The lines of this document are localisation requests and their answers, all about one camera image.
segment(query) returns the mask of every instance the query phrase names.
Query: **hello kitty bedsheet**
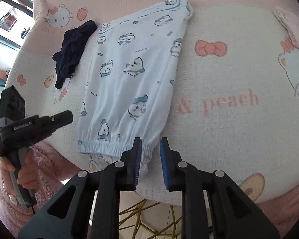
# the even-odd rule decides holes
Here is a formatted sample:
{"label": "hello kitty bedsheet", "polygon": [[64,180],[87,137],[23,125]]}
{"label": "hello kitty bedsheet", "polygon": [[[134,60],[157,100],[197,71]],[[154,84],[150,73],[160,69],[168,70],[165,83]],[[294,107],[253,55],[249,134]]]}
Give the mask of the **hello kitty bedsheet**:
{"label": "hello kitty bedsheet", "polygon": [[[34,0],[36,23],[7,85],[15,85],[22,94],[29,116],[73,112],[73,124],[58,130],[49,142],[83,169],[106,166],[72,146],[97,34],[61,90],[54,88],[52,55],[60,50],[68,29],[90,19],[98,26],[107,24],[162,1],[168,0]],[[299,14],[297,1],[188,1],[195,13],[182,43],[161,136],[197,168],[224,170],[257,203],[290,194],[299,185],[299,50],[272,12],[280,6]],[[181,204],[179,193],[165,190],[159,147],[148,168],[137,193]]]}

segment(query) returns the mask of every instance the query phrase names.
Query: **black handheld device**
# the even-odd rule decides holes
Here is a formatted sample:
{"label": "black handheld device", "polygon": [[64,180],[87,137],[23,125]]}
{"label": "black handheld device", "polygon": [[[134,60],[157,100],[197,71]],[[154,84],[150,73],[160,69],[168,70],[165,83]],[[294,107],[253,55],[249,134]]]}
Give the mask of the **black handheld device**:
{"label": "black handheld device", "polygon": [[26,102],[14,86],[1,93],[0,99],[0,157],[7,157],[16,170],[10,172],[17,200],[22,208],[34,206],[35,191],[17,184],[18,173],[25,164],[28,147],[51,136],[58,128],[72,123],[72,112],[65,111],[54,116],[25,119]]}

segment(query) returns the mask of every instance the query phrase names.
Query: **pajama pants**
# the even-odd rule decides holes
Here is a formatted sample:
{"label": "pajama pants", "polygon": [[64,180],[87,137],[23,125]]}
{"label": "pajama pants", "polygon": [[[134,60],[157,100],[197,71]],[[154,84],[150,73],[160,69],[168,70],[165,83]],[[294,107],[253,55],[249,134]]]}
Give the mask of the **pajama pants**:
{"label": "pajama pants", "polygon": [[167,0],[101,25],[78,122],[79,153],[112,163],[140,137],[144,176],[167,121],[192,13],[187,0]]}

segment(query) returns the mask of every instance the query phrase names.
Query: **pink fuzzy sleeve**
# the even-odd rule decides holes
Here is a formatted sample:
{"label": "pink fuzzy sleeve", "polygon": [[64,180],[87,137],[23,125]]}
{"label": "pink fuzzy sleeve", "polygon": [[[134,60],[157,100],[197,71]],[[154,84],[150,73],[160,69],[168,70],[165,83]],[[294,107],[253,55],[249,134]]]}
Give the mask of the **pink fuzzy sleeve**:
{"label": "pink fuzzy sleeve", "polygon": [[[37,143],[32,149],[34,150],[34,161],[38,166],[40,184],[40,189],[35,193],[37,205],[34,206],[34,211],[37,212],[63,186],[60,180],[64,177],[72,177],[77,172],[77,167],[69,163],[44,141]],[[14,205],[10,201],[9,196],[2,188],[1,178],[0,200],[0,219],[8,230],[17,237],[21,228],[33,216],[33,211],[31,208],[21,209],[19,205]]]}

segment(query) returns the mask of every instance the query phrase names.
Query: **silver screw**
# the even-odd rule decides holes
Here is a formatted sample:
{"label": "silver screw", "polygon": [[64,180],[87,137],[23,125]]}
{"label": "silver screw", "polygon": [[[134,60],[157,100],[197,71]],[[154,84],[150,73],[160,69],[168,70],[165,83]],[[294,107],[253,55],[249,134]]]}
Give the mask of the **silver screw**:
{"label": "silver screw", "polygon": [[187,162],[184,162],[184,161],[179,162],[178,167],[181,167],[181,168],[187,167]]}
{"label": "silver screw", "polygon": [[79,176],[80,178],[83,178],[83,177],[85,177],[85,176],[87,176],[87,172],[86,171],[79,171],[78,173],[77,173],[77,176]]}
{"label": "silver screw", "polygon": [[117,168],[121,168],[123,166],[124,166],[124,162],[122,162],[122,161],[118,161],[115,163],[115,167],[117,167]]}
{"label": "silver screw", "polygon": [[215,172],[215,175],[216,175],[217,177],[224,177],[225,173],[224,173],[222,170],[217,170],[217,171]]}

